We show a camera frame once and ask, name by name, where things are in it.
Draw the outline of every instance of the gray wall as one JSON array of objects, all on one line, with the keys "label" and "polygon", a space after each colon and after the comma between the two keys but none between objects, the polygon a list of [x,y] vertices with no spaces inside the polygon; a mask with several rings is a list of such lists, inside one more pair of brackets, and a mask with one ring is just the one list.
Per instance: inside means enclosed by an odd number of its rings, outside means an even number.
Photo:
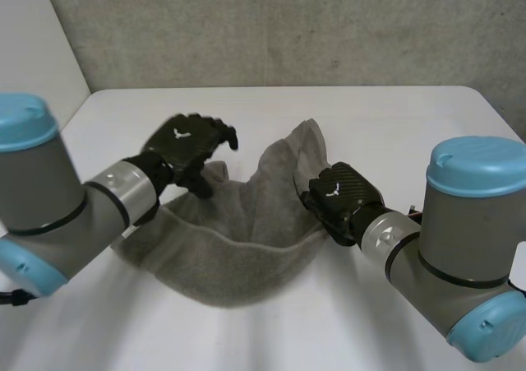
[{"label": "gray wall", "polygon": [[49,0],[0,0],[0,93],[20,91],[44,98],[60,128],[90,96]]},{"label": "gray wall", "polygon": [[92,91],[465,85],[526,137],[526,0],[51,0]]}]

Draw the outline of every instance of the blue joint cover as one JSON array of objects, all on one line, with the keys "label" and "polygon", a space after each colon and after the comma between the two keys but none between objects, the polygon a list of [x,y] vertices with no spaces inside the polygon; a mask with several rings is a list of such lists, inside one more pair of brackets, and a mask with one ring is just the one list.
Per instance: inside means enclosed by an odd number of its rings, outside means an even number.
[{"label": "blue joint cover", "polygon": [[459,137],[431,153],[427,182],[457,197],[496,197],[526,188],[526,145],[500,137]]},{"label": "blue joint cover", "polygon": [[55,267],[6,237],[0,239],[0,271],[38,297],[50,296],[69,281]]},{"label": "blue joint cover", "polygon": [[526,298],[518,291],[479,305],[451,329],[446,340],[468,359],[482,363],[512,349],[526,335]]},{"label": "blue joint cover", "polygon": [[23,151],[58,135],[57,122],[36,95],[0,93],[0,153]]}]

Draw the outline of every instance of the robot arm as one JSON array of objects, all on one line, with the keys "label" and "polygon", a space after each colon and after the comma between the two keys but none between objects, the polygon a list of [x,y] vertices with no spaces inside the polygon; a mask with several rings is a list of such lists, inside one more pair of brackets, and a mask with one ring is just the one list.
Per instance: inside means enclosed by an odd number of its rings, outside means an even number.
[{"label": "robot arm", "polygon": [[461,137],[431,154],[422,226],[385,206],[338,163],[302,194],[340,245],[362,253],[467,358],[488,361],[526,335],[526,298],[509,283],[526,233],[526,145]]},{"label": "robot arm", "polygon": [[0,303],[49,296],[131,225],[152,219],[171,183],[211,197],[201,177],[205,160],[233,128],[199,115],[164,123],[139,155],[89,182],[78,179],[45,103],[32,95],[0,95],[0,269],[21,285]]}]

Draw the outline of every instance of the gray towel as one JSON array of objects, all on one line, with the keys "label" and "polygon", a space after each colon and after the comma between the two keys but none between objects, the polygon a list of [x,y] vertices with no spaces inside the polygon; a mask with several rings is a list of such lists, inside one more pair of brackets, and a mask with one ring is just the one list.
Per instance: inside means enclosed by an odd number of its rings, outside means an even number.
[{"label": "gray towel", "polygon": [[114,246],[132,265],[205,304],[236,306],[264,298],[316,256],[327,233],[295,189],[329,167],[314,120],[269,146],[246,183],[228,179],[224,162],[203,176],[210,200],[186,193]]}]

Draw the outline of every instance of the table surface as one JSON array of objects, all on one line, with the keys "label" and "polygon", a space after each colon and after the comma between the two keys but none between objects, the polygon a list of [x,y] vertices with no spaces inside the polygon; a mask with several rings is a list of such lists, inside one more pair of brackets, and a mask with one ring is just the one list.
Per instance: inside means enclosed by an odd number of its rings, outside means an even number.
[{"label": "table surface", "polygon": [[[350,163],[400,211],[422,208],[438,142],[518,139],[476,91],[449,86],[106,90],[84,103],[62,135],[87,180],[136,154],[179,112],[221,117],[238,130],[240,150],[222,146],[214,160],[243,181],[270,143],[314,118],[329,162]],[[171,188],[164,200],[180,192]],[[524,281],[526,269],[515,266],[512,276]],[[526,341],[489,364],[469,362],[356,247],[327,243],[276,296],[233,309],[187,299],[106,250],[52,298],[0,309],[0,369],[522,371]]]}]

